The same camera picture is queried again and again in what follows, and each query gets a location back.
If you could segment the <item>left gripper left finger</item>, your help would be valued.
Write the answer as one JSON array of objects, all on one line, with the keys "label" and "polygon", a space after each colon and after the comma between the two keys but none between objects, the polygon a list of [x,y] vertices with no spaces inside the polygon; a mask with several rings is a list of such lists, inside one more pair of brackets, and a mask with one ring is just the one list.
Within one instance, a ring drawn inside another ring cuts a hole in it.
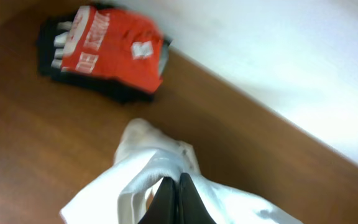
[{"label": "left gripper left finger", "polygon": [[164,177],[149,209],[139,224],[174,224],[176,216],[175,182]]}]

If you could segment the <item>white t-shirt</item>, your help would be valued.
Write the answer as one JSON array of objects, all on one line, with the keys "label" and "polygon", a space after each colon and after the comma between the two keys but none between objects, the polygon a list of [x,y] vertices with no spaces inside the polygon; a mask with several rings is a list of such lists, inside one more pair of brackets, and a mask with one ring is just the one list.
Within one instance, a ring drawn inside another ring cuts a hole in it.
[{"label": "white t-shirt", "polygon": [[156,196],[165,177],[180,184],[189,174],[197,198],[215,223],[298,223],[268,200],[203,177],[192,145],[174,140],[144,119],[131,120],[114,164],[80,190],[61,210],[65,223],[138,223],[146,200]]}]

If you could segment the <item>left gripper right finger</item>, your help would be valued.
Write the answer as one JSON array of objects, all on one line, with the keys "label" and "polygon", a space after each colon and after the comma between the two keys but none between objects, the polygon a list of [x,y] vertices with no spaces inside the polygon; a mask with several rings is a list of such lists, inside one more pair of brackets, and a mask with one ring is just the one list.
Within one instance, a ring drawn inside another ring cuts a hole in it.
[{"label": "left gripper right finger", "polygon": [[182,173],[178,186],[179,224],[215,224],[188,173]]}]

